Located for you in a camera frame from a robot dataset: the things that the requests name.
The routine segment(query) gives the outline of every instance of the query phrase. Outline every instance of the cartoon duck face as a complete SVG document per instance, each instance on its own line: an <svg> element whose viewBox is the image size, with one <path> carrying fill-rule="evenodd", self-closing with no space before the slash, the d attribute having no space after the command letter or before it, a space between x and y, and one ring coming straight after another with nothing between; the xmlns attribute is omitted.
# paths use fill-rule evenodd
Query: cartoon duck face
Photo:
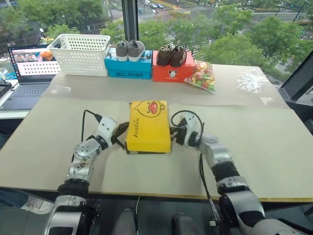
<svg viewBox="0 0 313 235"><path fill-rule="evenodd" d="M165 110L165 106L158 100L142 101L135 107L135 109L146 117L154 118L158 116L162 110Z"/></svg>

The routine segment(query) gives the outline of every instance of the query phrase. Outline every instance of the yellow box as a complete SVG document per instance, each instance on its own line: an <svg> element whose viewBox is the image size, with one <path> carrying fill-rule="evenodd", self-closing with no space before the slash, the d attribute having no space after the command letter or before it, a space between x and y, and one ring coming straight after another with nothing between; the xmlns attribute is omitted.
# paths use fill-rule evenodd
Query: yellow box
<svg viewBox="0 0 313 235"><path fill-rule="evenodd" d="M126 137L127 149L138 152L169 153L171 136L168 107L163 100L131 103L131 120Z"/></svg>

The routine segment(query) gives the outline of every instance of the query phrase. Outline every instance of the window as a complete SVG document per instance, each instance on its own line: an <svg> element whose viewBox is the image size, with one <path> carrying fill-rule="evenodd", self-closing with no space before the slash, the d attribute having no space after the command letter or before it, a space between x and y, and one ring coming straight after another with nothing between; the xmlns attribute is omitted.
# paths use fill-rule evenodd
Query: window
<svg viewBox="0 0 313 235"><path fill-rule="evenodd" d="M212 64L259 66L282 85L313 49L313 0L289 2L138 0L139 39Z"/></svg>
<svg viewBox="0 0 313 235"><path fill-rule="evenodd" d="M123 39L121 0L0 0L1 77L14 74L8 46L49 44L62 33Z"/></svg>
<svg viewBox="0 0 313 235"><path fill-rule="evenodd" d="M50 43L61 33L110 35L117 45L125 39L122 1L132 2L0 0L0 68L11 69L7 46ZM276 85L313 49L313 0L134 2L139 39L147 49L177 45L213 64L259 66Z"/></svg>

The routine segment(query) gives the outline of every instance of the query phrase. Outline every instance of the pair of shoes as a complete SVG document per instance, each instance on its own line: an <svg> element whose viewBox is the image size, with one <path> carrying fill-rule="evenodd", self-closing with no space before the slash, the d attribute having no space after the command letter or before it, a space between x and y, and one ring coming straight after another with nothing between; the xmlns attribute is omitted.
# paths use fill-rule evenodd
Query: pair of shoes
<svg viewBox="0 0 313 235"><path fill-rule="evenodd" d="M116 46L116 58L118 61L137 62L145 52L145 45L141 41L120 41Z"/></svg>
<svg viewBox="0 0 313 235"><path fill-rule="evenodd" d="M22 210L26 210L35 214L49 214L53 209L53 204L32 196L28 197L28 200L21 207Z"/></svg>
<svg viewBox="0 0 313 235"><path fill-rule="evenodd" d="M183 47L176 46L171 50L170 46L161 46L157 53L156 64L166 66L170 63L173 67L180 67L187 58L187 52Z"/></svg>

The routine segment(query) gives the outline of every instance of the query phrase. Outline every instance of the laptop screen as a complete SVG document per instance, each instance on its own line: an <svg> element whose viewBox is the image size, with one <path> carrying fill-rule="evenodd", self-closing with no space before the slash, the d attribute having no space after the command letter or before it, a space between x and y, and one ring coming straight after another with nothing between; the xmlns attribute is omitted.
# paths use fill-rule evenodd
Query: laptop screen
<svg viewBox="0 0 313 235"><path fill-rule="evenodd" d="M61 70L46 45L9 47L9 54L19 83L49 82Z"/></svg>

